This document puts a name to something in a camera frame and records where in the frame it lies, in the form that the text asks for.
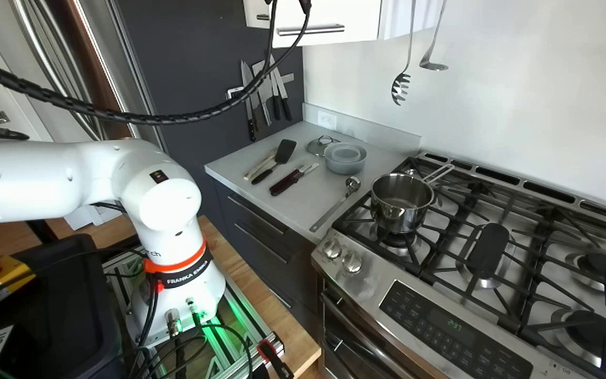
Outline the oven door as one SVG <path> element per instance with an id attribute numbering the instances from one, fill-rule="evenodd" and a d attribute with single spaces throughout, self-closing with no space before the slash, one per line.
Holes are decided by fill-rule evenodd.
<path id="1" fill-rule="evenodd" d="M 422 359 L 402 352 L 340 289 L 318 280 L 323 365 L 339 379 L 445 379 Z"/>

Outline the narrow white cabinet door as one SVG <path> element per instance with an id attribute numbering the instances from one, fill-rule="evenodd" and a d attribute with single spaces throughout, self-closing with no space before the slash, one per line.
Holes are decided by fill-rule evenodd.
<path id="1" fill-rule="evenodd" d="M 270 21 L 255 19 L 257 14 L 267 14 L 271 17 L 270 0 L 243 0 L 245 21 L 248 28 L 268 29 Z"/>

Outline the black spatula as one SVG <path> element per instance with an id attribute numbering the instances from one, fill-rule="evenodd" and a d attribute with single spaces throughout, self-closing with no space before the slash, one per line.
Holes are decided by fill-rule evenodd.
<path id="1" fill-rule="evenodd" d="M 259 175 L 257 175 L 254 179 L 251 180 L 252 185 L 257 185 L 262 182 L 264 179 L 269 177 L 280 165 L 286 164 L 291 158 L 295 148 L 297 146 L 297 142 L 290 139 L 282 139 L 279 147 L 274 155 L 274 165 L 270 168 L 267 168 Z"/>

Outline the glass pot lid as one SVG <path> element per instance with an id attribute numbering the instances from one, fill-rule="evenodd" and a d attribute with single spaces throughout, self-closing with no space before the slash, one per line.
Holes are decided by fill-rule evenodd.
<path id="1" fill-rule="evenodd" d="M 340 140 L 332 136 L 320 136 L 317 139 L 313 139 L 306 145 L 306 151 L 314 156 L 324 157 L 326 148 L 332 144 L 339 143 Z"/>

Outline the dark grey drawer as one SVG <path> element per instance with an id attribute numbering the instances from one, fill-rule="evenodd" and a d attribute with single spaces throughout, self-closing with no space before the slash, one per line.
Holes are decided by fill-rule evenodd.
<path id="1" fill-rule="evenodd" d="M 234 223 L 241 224 L 247 230 L 250 230 L 252 234 L 254 234 L 257 238 L 262 240 L 263 243 L 271 247 L 274 251 L 281 251 L 285 247 L 296 252 L 312 252 L 315 245 L 299 233 L 297 233 L 292 228 L 289 228 L 284 235 L 279 235 L 276 233 L 272 233 L 271 230 L 267 228 L 260 228 L 259 226 L 252 225 L 248 223 L 248 220 L 245 220 L 241 217 L 240 213 L 236 212 L 236 210 L 231 206 L 231 204 L 227 201 L 227 196 L 231 193 L 236 193 L 232 189 L 229 189 L 226 185 L 219 182 L 219 180 L 212 180 L 214 187 L 216 189 L 217 198 L 219 199 L 219 204 L 222 212 L 222 216 L 224 217 L 224 221 L 226 227 L 229 230 L 236 230 L 237 228 L 234 226 Z"/>
<path id="2" fill-rule="evenodd" d="M 317 314 L 317 274 L 312 267 L 312 252 L 296 252 L 288 248 L 276 252 L 289 260 L 283 264 L 242 231 L 228 230 L 229 242 L 243 259 L 273 290 L 291 305 L 300 305 Z"/>

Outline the steel tongs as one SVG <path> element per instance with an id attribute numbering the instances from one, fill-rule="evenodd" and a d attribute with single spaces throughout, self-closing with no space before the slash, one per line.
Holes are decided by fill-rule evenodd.
<path id="1" fill-rule="evenodd" d="M 253 177 L 255 177 L 257 175 L 257 173 L 259 173 L 262 169 L 264 169 L 268 163 L 270 163 L 272 160 L 274 160 L 274 157 L 276 156 L 278 149 L 279 148 L 277 148 L 277 147 L 273 148 L 259 163 L 257 163 L 255 166 L 253 166 L 253 168 L 251 168 L 251 170 L 248 171 L 243 176 L 243 179 L 246 181 L 249 181 Z"/>

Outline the steel saucepan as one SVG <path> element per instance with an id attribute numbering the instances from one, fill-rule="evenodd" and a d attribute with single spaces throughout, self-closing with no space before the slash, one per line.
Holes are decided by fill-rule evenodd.
<path id="1" fill-rule="evenodd" d="M 435 203 L 433 183 L 454 169 L 448 164 L 421 177 L 416 170 L 394 172 L 377 177 L 372 183 L 370 214 L 383 230 L 406 234 L 418 228 L 427 208 Z"/>

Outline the steel cleaver knife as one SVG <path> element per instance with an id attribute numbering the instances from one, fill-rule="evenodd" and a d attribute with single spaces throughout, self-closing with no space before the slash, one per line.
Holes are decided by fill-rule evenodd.
<path id="1" fill-rule="evenodd" d="M 265 61 L 261 61 L 259 63 L 255 63 L 252 65 L 252 73 L 257 76 L 260 73 L 260 70 L 264 67 Z M 259 99 L 259 107 L 260 114 L 263 117 L 263 122 L 266 126 L 270 126 L 272 124 L 271 115 L 268 111 L 266 101 L 263 99 L 263 89 L 265 85 L 265 80 L 259 85 L 259 89 L 257 89 L 257 97 Z"/>

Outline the steel pasta spoon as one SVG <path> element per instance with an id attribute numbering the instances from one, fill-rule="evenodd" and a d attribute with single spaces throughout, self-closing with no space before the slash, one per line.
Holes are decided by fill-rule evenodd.
<path id="1" fill-rule="evenodd" d="M 407 60 L 406 66 L 403 70 L 395 77 L 392 82 L 391 96 L 394 103 L 401 106 L 406 100 L 408 84 L 410 83 L 410 75 L 407 74 L 409 65 L 411 64 L 412 48 L 413 48 L 413 28 L 415 26 L 415 14 L 418 0 L 411 0 L 411 12 L 410 12 L 410 25 L 409 25 L 409 42 L 407 45 Z"/>

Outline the red and black clamp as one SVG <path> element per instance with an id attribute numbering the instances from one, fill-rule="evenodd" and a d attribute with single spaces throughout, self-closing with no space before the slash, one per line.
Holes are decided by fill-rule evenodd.
<path id="1" fill-rule="evenodd" d="M 271 364 L 277 379 L 295 379 L 293 371 L 281 360 L 276 349 L 267 339 L 259 341 L 257 351 L 265 364 Z"/>

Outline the oval gas burner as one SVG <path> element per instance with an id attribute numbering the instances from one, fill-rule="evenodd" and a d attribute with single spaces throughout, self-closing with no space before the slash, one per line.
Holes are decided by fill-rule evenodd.
<path id="1" fill-rule="evenodd" d="M 478 280 L 474 290 L 495 290 L 503 285 L 516 247 L 514 237 L 498 223 L 476 226 L 462 248 L 455 267 L 462 279 L 471 284 L 475 274 Z"/>

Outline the black equipment box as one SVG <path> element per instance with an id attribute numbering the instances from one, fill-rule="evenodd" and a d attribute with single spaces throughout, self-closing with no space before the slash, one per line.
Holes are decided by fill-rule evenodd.
<path id="1" fill-rule="evenodd" d="M 121 333 L 91 236 L 14 257 L 36 278 L 0 302 L 0 369 L 18 379 L 124 379 Z"/>

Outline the black-handled kitchen knife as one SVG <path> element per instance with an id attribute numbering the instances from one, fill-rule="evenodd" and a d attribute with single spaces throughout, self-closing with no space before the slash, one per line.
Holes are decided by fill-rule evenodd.
<path id="1" fill-rule="evenodd" d="M 281 76 L 280 71 L 279 71 L 278 68 L 275 68 L 274 71 L 273 71 L 273 73 L 276 76 L 277 87 L 279 89 L 279 95 L 280 95 L 280 98 L 281 98 L 281 104 L 283 106 L 285 118 L 286 118 L 286 120 L 289 120 L 291 122 L 292 121 L 292 114 L 291 114 L 291 109 L 289 108 L 288 93 L 287 93 L 286 88 L 284 86 L 284 81 L 282 79 L 282 76 Z"/>

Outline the large black-handled knife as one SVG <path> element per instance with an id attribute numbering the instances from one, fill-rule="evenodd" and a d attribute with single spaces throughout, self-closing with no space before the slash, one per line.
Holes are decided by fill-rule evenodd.
<path id="1" fill-rule="evenodd" d="M 244 62 L 244 61 L 240 61 L 240 69 L 241 69 L 244 89 L 247 89 L 248 85 L 254 78 L 253 74 L 251 73 L 250 69 L 248 69 L 246 62 Z M 257 121 L 256 121 L 254 113 L 253 113 L 254 111 L 253 111 L 250 95 L 248 95 L 248 97 L 245 99 L 245 105 L 246 105 L 246 116 L 247 116 L 247 121 L 248 121 L 249 138 L 250 138 L 251 142 L 255 142 L 256 141 L 256 132 L 257 132 Z"/>

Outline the white wall cabinet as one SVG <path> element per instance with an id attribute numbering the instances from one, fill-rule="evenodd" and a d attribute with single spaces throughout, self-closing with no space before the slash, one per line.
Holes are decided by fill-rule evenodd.
<path id="1" fill-rule="evenodd" d="M 310 0 L 309 24 L 298 46 L 384 41 L 435 27 L 444 0 Z M 273 48 L 289 47 L 305 21 L 299 0 L 277 0 Z M 272 0 L 243 0 L 248 28 L 269 28 Z"/>

